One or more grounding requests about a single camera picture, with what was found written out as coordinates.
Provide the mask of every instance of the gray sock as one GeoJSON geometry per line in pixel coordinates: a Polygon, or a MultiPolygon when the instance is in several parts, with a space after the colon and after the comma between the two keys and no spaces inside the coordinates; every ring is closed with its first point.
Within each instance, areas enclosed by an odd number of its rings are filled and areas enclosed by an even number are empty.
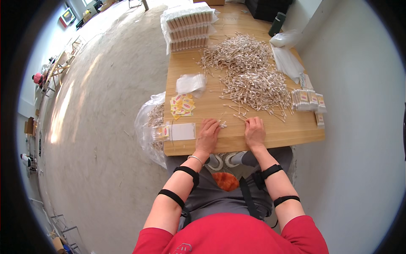
{"type": "Polygon", "coordinates": [[[239,152],[233,157],[231,157],[231,163],[232,164],[242,164],[242,157],[244,156],[246,152],[239,152]]]}
{"type": "Polygon", "coordinates": [[[210,165],[212,167],[218,167],[218,160],[217,158],[214,156],[214,154],[211,154],[209,157],[209,163],[207,163],[207,165],[210,165]]]}

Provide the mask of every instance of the stack of packaged cotton swabs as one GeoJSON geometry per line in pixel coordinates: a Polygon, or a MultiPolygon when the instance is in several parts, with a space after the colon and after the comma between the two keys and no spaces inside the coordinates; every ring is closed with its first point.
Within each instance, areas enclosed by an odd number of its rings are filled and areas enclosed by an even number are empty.
{"type": "Polygon", "coordinates": [[[216,31],[211,25],[216,20],[215,9],[211,9],[206,2],[165,10],[161,15],[161,28],[166,41],[166,53],[206,47],[209,34],[216,31]]]}
{"type": "Polygon", "coordinates": [[[327,113],[327,110],[322,94],[313,90],[294,90],[292,108],[296,111],[314,111],[317,127],[324,129],[323,113],[327,113]]]}

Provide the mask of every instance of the green thermos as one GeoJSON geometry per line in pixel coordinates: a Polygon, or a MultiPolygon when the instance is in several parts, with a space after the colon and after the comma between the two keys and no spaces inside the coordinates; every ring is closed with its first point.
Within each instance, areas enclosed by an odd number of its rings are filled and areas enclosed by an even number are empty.
{"type": "Polygon", "coordinates": [[[279,33],[283,22],[285,21],[286,15],[282,12],[278,12],[278,14],[276,15],[274,21],[272,22],[272,26],[271,29],[269,29],[269,36],[273,37],[275,34],[279,33]]]}

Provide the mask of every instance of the silver bracelet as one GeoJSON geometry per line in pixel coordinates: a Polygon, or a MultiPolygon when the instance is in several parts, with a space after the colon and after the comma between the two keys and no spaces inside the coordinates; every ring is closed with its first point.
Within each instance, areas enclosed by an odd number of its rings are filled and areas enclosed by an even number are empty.
{"type": "Polygon", "coordinates": [[[203,166],[203,162],[199,159],[199,158],[197,158],[196,156],[194,156],[194,155],[189,155],[188,156],[188,159],[189,158],[195,158],[195,159],[197,159],[198,161],[200,161],[200,163],[202,164],[202,166],[203,166]]]}

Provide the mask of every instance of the hand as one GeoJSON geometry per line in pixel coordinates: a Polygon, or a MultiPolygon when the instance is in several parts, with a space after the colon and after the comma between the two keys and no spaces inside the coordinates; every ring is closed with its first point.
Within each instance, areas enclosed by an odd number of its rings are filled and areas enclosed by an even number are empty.
{"type": "Polygon", "coordinates": [[[207,157],[213,152],[217,144],[217,134],[220,131],[219,125],[216,119],[203,119],[196,139],[196,152],[204,152],[207,157]]]}
{"type": "Polygon", "coordinates": [[[262,147],[265,142],[265,136],[265,127],[262,119],[251,117],[245,120],[245,141],[251,150],[262,147]]]}

